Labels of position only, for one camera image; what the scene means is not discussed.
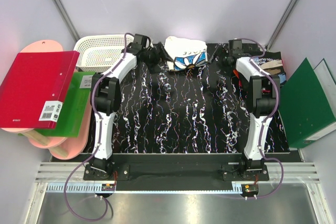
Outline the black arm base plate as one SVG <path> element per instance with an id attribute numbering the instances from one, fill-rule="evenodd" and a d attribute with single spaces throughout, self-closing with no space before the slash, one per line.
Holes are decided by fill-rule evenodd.
<path id="1" fill-rule="evenodd" d="M 84 180 L 117 180 L 117 192 L 187 193 L 225 191 L 232 182 L 269 181 L 266 167 L 256 175 L 239 174 L 240 154 L 114 154 L 110 172 L 85 166 Z"/>

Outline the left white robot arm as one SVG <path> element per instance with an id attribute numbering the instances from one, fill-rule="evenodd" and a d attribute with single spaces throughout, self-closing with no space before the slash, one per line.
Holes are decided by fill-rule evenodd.
<path id="1" fill-rule="evenodd" d="M 116 62 L 103 73 L 96 73 L 91 82 L 90 103 L 95 115 L 95 145 L 90 169 L 103 180 L 115 174 L 112 165 L 112 130 L 114 117 L 121 106 L 120 84 L 126 75 L 143 62 L 151 73 L 159 71 L 162 61 L 172 61 L 161 42 L 152 44 L 148 36 L 135 34 L 125 42 Z"/>

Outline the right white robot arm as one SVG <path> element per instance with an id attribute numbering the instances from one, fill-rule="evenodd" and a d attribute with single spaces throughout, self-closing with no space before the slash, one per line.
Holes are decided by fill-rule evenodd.
<path id="1" fill-rule="evenodd" d="M 246 109 L 250 115 L 248 138 L 242 157 L 237 165 L 222 167 L 224 178 L 247 181 L 268 180 L 265 164 L 265 144 L 269 125 L 278 111 L 280 102 L 280 79 L 261 68 L 256 62 L 265 56 L 265 48 L 247 38 L 231 39 L 228 43 L 209 43 L 211 58 L 238 74 L 247 92 Z"/>

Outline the white t shirt blue print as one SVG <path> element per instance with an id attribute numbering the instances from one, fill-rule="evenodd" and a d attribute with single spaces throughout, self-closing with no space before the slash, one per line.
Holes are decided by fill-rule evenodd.
<path id="1" fill-rule="evenodd" d="M 201 40 L 169 36 L 164 49 L 170 57 L 167 60 L 170 72 L 194 69 L 208 63 L 207 44 Z"/>

